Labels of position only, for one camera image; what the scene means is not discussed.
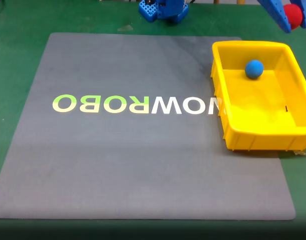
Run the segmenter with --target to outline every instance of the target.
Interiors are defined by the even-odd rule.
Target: plastic container
[[[283,44],[222,41],[213,44],[211,77],[224,139],[230,150],[306,148],[306,80]],[[251,60],[264,65],[256,80],[246,77]]]

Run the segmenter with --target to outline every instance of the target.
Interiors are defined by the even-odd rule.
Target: table surface
[[[190,4],[179,24],[163,20],[148,23],[138,3],[97,0],[5,0],[0,2],[0,170],[28,95],[47,39],[54,32],[172,36],[231,36],[244,40],[288,44],[306,77],[306,29],[283,33],[258,5]],[[85,237],[98,231],[111,237],[131,232],[178,233],[179,236],[216,233],[231,236],[238,230],[271,234],[278,229],[306,228],[306,157],[281,153],[282,166],[297,211],[293,221],[197,220],[24,220],[0,219],[0,232],[60,234]]]

